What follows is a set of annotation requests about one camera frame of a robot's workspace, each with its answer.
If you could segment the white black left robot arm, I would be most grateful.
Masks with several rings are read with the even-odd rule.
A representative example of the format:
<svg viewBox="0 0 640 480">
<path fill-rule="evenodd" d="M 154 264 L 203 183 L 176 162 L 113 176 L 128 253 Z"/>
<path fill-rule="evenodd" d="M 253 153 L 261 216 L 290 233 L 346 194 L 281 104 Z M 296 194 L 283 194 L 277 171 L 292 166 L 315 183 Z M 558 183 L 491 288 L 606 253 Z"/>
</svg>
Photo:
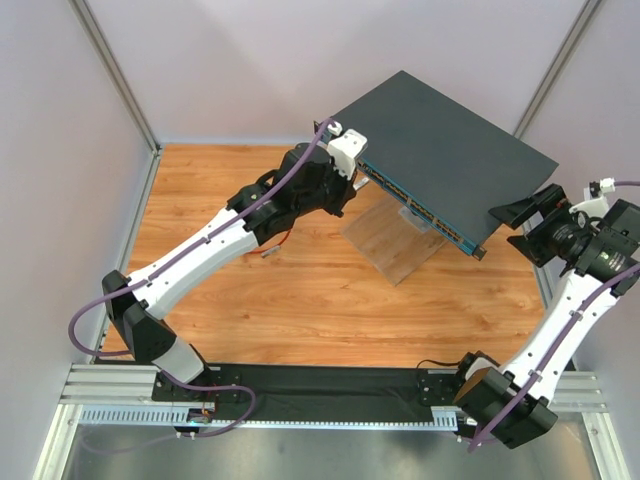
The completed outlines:
<svg viewBox="0 0 640 480">
<path fill-rule="evenodd" d="M 152 364 L 182 385 L 205 386 L 213 376 L 197 350 L 165 317 L 193 288 L 234 259 L 290 230 L 316 210 L 342 216 L 355 197 L 353 142 L 301 143 L 280 166 L 242 187 L 191 238 L 155 263 L 128 276 L 117 270 L 102 280 L 107 315 L 134 359 Z"/>
</svg>

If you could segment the dark blue network switch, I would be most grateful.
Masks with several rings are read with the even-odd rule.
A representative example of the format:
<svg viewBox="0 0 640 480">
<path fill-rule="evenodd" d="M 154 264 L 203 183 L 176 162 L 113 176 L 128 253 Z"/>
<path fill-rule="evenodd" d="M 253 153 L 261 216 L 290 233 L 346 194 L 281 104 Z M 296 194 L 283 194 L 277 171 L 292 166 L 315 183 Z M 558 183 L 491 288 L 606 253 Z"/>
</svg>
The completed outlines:
<svg viewBox="0 0 640 480">
<path fill-rule="evenodd" d="M 406 71 L 330 117 L 366 138 L 362 173 L 476 259 L 500 226 L 490 210 L 531 196 L 558 166 Z"/>
</svg>

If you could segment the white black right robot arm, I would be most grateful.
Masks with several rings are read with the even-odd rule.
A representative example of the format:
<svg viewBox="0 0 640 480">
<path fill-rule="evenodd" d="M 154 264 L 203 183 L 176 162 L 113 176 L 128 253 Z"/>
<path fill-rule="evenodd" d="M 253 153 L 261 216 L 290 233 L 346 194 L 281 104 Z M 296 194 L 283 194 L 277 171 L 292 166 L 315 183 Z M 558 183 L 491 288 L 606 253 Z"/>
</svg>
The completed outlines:
<svg viewBox="0 0 640 480">
<path fill-rule="evenodd" d="M 592 327 L 638 282 L 639 207 L 607 201 L 623 184 L 594 181 L 577 204 L 552 184 L 491 209 L 512 229 L 540 215 L 537 226 L 508 241 L 538 268 L 555 258 L 565 265 L 544 317 L 508 362 L 478 351 L 455 364 L 453 403 L 476 423 L 470 451 L 491 439 L 515 449 L 554 426 L 550 403 L 562 371 Z"/>
</svg>

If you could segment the silver transceiver module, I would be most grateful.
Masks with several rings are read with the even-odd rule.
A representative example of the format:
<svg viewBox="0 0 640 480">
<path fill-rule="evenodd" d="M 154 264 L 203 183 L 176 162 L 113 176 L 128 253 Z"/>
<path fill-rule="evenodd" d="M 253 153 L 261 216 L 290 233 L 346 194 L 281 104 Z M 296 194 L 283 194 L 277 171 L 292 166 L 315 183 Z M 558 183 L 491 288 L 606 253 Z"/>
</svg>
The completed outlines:
<svg viewBox="0 0 640 480">
<path fill-rule="evenodd" d="M 369 179 L 368 178 L 363 178 L 363 179 L 357 181 L 354 184 L 354 189 L 356 191 L 358 191 L 358 190 L 362 189 L 364 186 L 366 186 L 368 183 L 369 183 Z"/>
<path fill-rule="evenodd" d="M 267 257 L 267 256 L 272 255 L 272 254 L 276 253 L 277 251 L 279 251 L 279 250 L 280 250 L 280 248 L 281 248 L 281 246 L 280 246 L 280 245 L 274 245 L 274 246 L 272 246 L 271 248 L 269 248 L 269 249 L 266 249 L 266 250 L 262 251 L 262 252 L 260 253 L 260 255 L 261 255 L 261 257 L 263 257 L 263 258 L 264 258 L 264 257 Z"/>
</svg>

